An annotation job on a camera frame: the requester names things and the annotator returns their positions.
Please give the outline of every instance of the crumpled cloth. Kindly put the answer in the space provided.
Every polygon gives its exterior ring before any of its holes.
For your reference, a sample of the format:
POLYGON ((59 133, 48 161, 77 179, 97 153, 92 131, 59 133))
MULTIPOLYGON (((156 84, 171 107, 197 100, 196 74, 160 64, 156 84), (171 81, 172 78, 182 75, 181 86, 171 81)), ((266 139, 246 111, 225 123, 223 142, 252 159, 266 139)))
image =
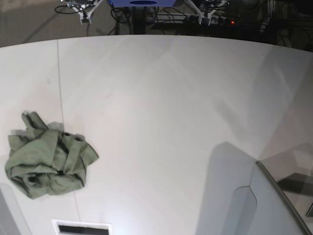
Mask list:
POLYGON ((6 175, 29 198, 83 188, 87 166, 99 157, 83 139, 49 130, 37 113, 22 114, 28 136, 9 136, 6 175))

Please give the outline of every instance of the table surface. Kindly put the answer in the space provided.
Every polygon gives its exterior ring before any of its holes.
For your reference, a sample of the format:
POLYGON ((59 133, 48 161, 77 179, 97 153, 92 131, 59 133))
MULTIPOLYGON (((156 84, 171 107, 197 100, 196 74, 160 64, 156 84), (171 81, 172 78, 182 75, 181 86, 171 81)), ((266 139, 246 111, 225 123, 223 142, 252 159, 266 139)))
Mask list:
POLYGON ((311 68, 308 52, 205 37, 1 48, 1 167, 25 110, 84 135, 100 159, 84 189, 62 196, 30 200, 3 171, 0 183, 33 235, 53 235, 52 219, 111 223, 115 235, 202 235, 199 221, 208 220, 206 232, 220 234, 231 195, 249 185, 256 160, 313 142, 313 112, 299 97, 311 68))

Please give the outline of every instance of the green cloth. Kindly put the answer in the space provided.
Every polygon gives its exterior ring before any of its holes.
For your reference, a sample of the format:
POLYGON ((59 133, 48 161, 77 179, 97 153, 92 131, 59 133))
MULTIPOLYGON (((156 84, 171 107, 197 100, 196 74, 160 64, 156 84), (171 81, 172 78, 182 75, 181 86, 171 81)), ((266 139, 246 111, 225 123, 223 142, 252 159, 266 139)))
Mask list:
POLYGON ((98 159, 81 138, 49 130, 37 113, 22 114, 28 136, 9 136, 6 175, 26 196, 60 195, 83 188, 87 166, 98 159))

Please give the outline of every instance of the black slot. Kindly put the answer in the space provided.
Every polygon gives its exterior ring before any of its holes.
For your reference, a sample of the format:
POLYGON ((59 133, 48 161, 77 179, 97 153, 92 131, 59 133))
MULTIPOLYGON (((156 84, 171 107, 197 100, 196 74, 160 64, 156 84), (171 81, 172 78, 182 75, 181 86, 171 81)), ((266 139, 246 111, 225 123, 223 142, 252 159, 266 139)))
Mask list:
POLYGON ((73 235, 109 235, 107 229, 94 229, 94 228, 83 228, 83 227, 72 227, 59 225, 60 232, 63 234, 73 235))

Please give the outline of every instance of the white table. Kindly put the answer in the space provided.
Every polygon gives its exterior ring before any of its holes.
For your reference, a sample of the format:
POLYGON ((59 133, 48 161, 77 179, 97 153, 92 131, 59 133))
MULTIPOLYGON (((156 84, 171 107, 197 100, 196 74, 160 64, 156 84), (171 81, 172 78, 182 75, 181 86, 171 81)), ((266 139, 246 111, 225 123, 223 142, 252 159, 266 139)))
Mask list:
MULTIPOLYGON (((256 160, 269 157, 264 150, 312 66, 308 52, 201 37, 1 48, 1 167, 6 136, 23 129, 23 110, 64 121, 100 159, 86 187, 63 196, 31 201, 2 171, 0 183, 12 187, 33 235, 53 235, 52 219, 112 223, 114 235, 202 235, 203 215, 211 223, 205 231, 220 234, 232 192, 249 185, 256 160)), ((293 117, 293 138, 303 140, 305 123, 293 117)))

